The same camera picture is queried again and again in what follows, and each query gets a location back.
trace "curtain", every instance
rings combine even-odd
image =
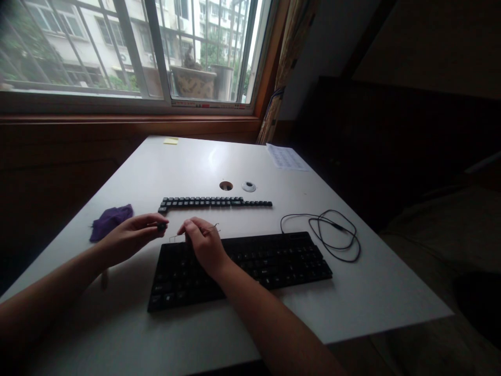
[[[319,0],[291,0],[290,2],[275,81],[275,92],[271,96],[257,137],[257,143],[260,145],[264,145],[273,139],[285,86],[303,49],[309,29],[315,19],[315,12],[319,2]]]

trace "hand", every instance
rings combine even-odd
[[[224,251],[217,229],[198,217],[186,219],[177,232],[186,233],[186,242],[191,240],[198,262],[213,279],[223,266],[233,263]]]
[[[134,256],[141,248],[156,238],[163,238],[165,231],[158,232],[157,223],[169,223],[158,213],[129,218],[94,246],[100,254],[102,269],[117,265]]]

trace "keyboard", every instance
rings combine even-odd
[[[228,256],[269,290],[332,278],[308,232],[222,239],[222,243]],[[224,298],[186,242],[162,245],[148,312]]]
[[[158,212],[166,214],[169,209],[221,206],[273,206],[271,201],[246,201],[243,197],[164,197]]]

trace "yellow sticky note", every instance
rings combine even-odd
[[[167,145],[177,145],[178,141],[179,141],[179,138],[177,138],[177,137],[166,137],[165,140],[163,141],[163,143],[167,144]]]

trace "white table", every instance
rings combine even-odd
[[[226,300],[146,312],[160,245],[169,242],[191,216],[218,222],[221,237],[231,238],[279,233],[280,218],[286,214],[319,214],[329,208],[345,214],[356,225],[363,246],[356,264],[330,256],[311,233],[306,218],[284,223],[286,232],[310,231],[333,278],[275,290],[275,294],[325,344],[452,314],[315,172],[275,168],[264,146],[184,138],[178,145],[164,145],[163,140],[148,137],[1,301],[90,247],[89,226],[107,208],[132,204],[135,215],[156,212],[165,196],[242,196],[249,201],[272,201],[273,208],[171,210],[165,238],[112,268],[105,292],[99,279],[87,289],[49,333],[33,359],[31,373],[188,374],[259,359],[251,337]],[[232,191],[219,188],[225,180],[233,183]],[[244,181],[255,183],[257,190],[244,192]],[[45,215],[50,213],[41,214],[40,219]],[[345,241],[332,228],[326,227],[323,233],[327,242]]]

